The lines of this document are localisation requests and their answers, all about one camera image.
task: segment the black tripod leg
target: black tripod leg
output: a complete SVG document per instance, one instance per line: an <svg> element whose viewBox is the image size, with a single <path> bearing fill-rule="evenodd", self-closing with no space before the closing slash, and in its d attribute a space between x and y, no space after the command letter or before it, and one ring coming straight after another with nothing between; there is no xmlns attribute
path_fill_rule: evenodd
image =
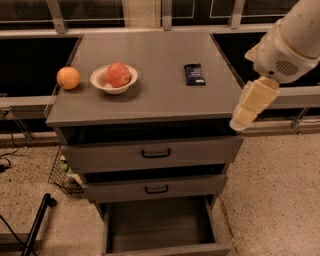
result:
<svg viewBox="0 0 320 256"><path fill-rule="evenodd" d="M54 198L51 198L50 194L45 194L41 205L39 207L37 216L33 222L32 228L30 230L30 233L28 235L27 241L26 241L26 247L24 248L21 256L29 256L31 251L32 251L32 247L34 245L34 242L36 240L36 237L38 235L38 231L40 229L41 226L41 222L43 220L44 214L46 213L47 210L47 206L49 207L53 207L57 204L56 200Z"/></svg>

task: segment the beige object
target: beige object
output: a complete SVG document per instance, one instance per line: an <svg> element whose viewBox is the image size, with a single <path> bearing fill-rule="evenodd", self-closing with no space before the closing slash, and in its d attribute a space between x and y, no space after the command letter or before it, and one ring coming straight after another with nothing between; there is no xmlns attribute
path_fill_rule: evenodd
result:
<svg viewBox="0 0 320 256"><path fill-rule="evenodd" d="M236 131L244 130L277 98L278 89L279 83L266 77L247 83L233 113L231 128Z"/></svg>

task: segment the open drawer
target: open drawer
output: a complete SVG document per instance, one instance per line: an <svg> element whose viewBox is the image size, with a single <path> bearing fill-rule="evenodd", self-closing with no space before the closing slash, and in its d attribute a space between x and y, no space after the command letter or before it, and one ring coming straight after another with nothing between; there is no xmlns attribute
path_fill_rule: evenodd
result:
<svg viewBox="0 0 320 256"><path fill-rule="evenodd" d="M205 197L120 202L104 205L105 256L224 256Z"/></svg>

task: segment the red fruit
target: red fruit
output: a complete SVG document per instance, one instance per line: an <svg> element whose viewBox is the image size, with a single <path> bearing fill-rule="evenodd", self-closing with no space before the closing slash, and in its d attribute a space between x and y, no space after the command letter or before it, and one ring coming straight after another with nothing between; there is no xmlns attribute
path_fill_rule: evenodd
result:
<svg viewBox="0 0 320 256"><path fill-rule="evenodd" d="M106 80L112 87L119 88L130 82L131 73L126 65L121 62L115 62L109 66Z"/></svg>

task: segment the white bowl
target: white bowl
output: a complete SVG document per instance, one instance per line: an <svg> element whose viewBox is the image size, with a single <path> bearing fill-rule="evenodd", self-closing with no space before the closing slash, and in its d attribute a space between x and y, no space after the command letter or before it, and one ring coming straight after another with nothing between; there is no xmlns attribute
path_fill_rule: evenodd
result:
<svg viewBox="0 0 320 256"><path fill-rule="evenodd" d="M120 94L120 93L123 93L126 90L128 90L129 87L131 85L133 85L138 79L137 70L135 70L131 66L126 65L127 68L129 69L130 73L131 73L130 82L128 84L122 86L122 87L114 88L114 87L112 87L111 84L109 84L106 81L106 73L107 73L107 70L108 70L109 66L110 65L98 68L96 71L94 71L92 73L91 78L90 78L90 82L94 85L94 87L96 87L96 88L98 88L100 90L103 90L103 91L105 91L107 93L110 93L110 94Z"/></svg>

